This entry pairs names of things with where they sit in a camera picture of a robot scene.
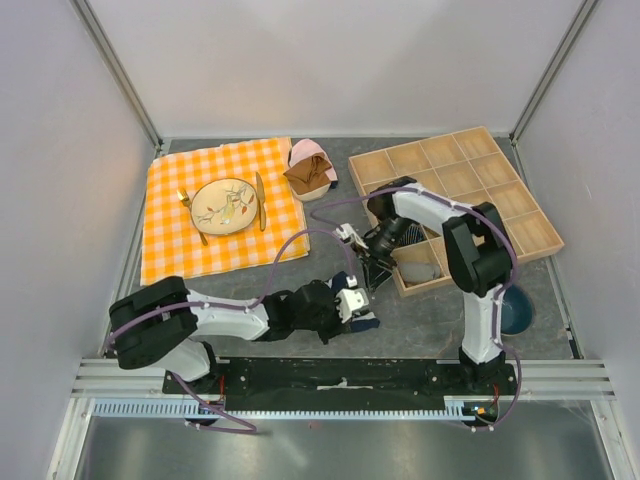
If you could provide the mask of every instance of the checkered placemat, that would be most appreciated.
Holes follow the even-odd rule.
[[[140,284],[169,275],[189,278],[273,262],[284,242],[305,228],[302,203],[293,197],[283,175],[290,148],[289,138],[272,138],[156,159],[147,177]],[[207,235],[209,245],[202,245],[176,191],[184,188],[193,199],[202,186],[229,177],[255,185],[256,172],[264,182],[266,230],[260,231],[256,216],[246,229],[226,236]],[[304,235],[287,248],[282,260],[308,251],[309,239]]]

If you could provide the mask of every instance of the white backdrop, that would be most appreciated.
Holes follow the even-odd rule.
[[[68,0],[0,2],[0,465],[41,479],[153,148]]]
[[[574,327],[602,358],[640,453],[640,4],[600,2],[521,140]]]
[[[510,131],[579,0],[91,0],[161,134]]]

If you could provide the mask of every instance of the folded cloth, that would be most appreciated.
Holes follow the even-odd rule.
[[[169,275],[191,278],[273,262],[289,237],[306,225],[302,203],[293,197],[282,175],[290,149],[289,138],[272,138],[154,160],[147,176],[140,284]],[[176,190],[186,189],[193,199],[201,187],[221,178],[239,178],[255,185],[256,172],[264,182],[266,230],[260,231],[260,222],[254,221],[232,235],[208,235],[209,245],[203,245]],[[289,245],[281,260],[299,258],[308,251],[309,239],[303,235]]]
[[[298,167],[290,176],[287,176],[287,178],[291,183],[294,195],[302,201],[320,198],[327,193],[329,188],[336,188],[338,186],[338,175],[329,160],[327,152],[316,142],[308,138],[300,140],[291,149],[289,167],[289,171]],[[291,177],[306,183],[308,185],[307,188],[303,188],[300,182],[294,182],[296,184],[294,186],[294,183],[291,182]]]
[[[296,163],[284,172],[284,176],[289,180],[293,194],[304,202],[327,193],[331,180],[326,172],[331,168],[331,163],[322,155],[313,155]]]

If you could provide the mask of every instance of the blue bowl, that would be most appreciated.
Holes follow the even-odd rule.
[[[503,335],[518,335],[533,323],[533,304],[520,287],[512,285],[502,301],[500,331]]]

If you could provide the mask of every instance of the wooden tray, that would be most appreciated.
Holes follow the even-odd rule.
[[[484,127],[428,138],[349,158],[349,171],[360,195],[408,175],[426,188],[460,202],[493,203],[522,263],[558,252],[564,242]],[[372,226],[376,218],[367,211]],[[442,276],[421,284],[393,278],[406,297],[450,285],[444,240],[424,228],[426,240],[398,248],[396,260],[437,263]]]

